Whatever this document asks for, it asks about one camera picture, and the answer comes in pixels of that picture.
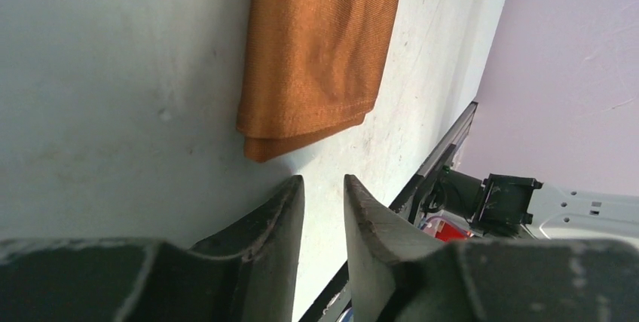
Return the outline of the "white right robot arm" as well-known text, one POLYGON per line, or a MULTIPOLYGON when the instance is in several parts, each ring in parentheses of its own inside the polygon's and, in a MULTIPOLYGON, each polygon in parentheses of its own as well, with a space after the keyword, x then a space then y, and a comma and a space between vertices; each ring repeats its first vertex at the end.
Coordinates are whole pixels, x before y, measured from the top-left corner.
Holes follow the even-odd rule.
POLYGON ((476 179, 445 171, 436 201, 482 237, 616 239, 638 246, 638 198, 491 174, 476 179))

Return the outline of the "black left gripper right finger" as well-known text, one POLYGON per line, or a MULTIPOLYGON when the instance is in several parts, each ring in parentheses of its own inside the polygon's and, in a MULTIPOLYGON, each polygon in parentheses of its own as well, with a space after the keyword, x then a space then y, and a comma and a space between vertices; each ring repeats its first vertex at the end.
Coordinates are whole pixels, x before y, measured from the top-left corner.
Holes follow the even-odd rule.
POLYGON ((636 321, 638 251, 622 241, 471 239, 454 253, 470 321, 636 321))

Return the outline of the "orange cloth napkin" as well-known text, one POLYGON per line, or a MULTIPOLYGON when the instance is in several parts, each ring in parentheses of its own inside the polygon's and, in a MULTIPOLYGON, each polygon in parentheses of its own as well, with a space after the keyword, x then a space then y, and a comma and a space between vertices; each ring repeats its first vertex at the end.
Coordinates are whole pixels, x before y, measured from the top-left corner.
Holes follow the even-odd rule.
POLYGON ((269 161, 363 123, 399 0, 251 0, 237 130, 269 161))

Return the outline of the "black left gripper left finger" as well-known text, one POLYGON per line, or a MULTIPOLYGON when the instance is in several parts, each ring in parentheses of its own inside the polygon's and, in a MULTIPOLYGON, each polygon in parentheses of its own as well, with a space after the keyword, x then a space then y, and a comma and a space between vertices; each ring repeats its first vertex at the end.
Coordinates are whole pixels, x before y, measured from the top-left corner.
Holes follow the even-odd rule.
POLYGON ((289 321, 304 180, 185 249, 153 238, 1 243, 3 321, 289 321))

